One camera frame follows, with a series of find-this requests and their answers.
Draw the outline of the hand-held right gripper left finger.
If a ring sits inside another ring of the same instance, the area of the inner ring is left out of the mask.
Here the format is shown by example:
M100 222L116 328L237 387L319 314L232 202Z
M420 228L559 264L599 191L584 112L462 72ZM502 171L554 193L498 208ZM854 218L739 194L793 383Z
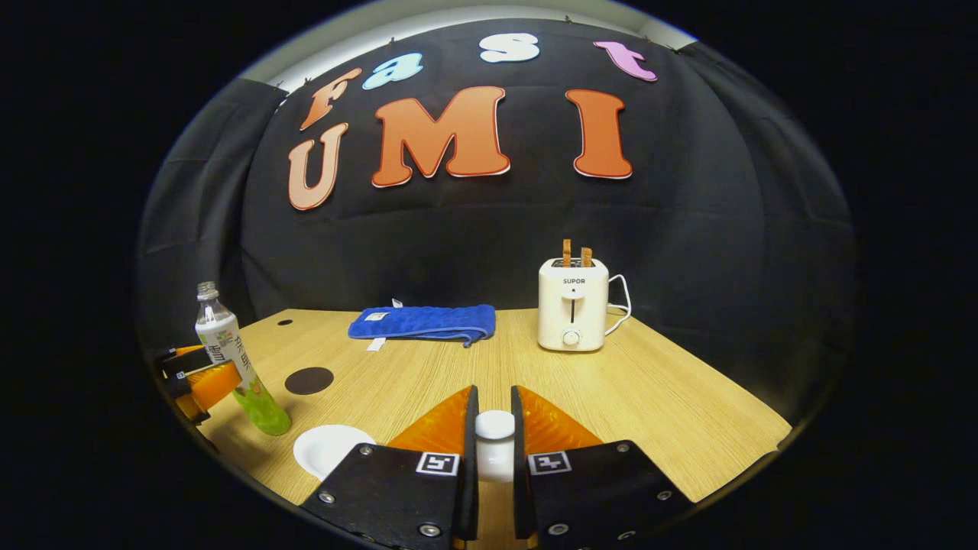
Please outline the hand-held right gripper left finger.
M478 389L445 398L388 445L358 442L303 502L384 549L464 549L478 537Z

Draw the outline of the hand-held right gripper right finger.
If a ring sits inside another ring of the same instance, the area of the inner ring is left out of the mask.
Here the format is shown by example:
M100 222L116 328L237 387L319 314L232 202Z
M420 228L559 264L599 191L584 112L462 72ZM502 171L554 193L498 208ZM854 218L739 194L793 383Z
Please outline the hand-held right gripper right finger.
M691 501L638 443L601 441L526 387L511 387L516 419L513 518L530 549L653 549Z

